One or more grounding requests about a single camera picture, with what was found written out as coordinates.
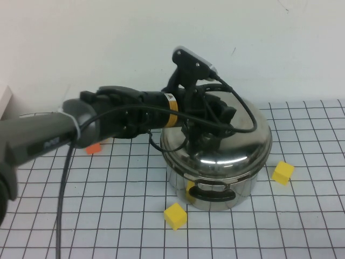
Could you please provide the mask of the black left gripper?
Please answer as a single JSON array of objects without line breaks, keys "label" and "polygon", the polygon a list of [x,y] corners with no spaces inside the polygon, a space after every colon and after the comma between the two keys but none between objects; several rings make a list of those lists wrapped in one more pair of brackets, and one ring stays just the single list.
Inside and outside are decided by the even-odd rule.
[{"label": "black left gripper", "polygon": [[237,110],[215,96],[216,92],[223,91],[222,85],[199,85],[188,90],[178,88],[178,126],[188,128],[187,151],[190,156],[201,151],[200,128],[224,128],[224,124],[231,123]]}]

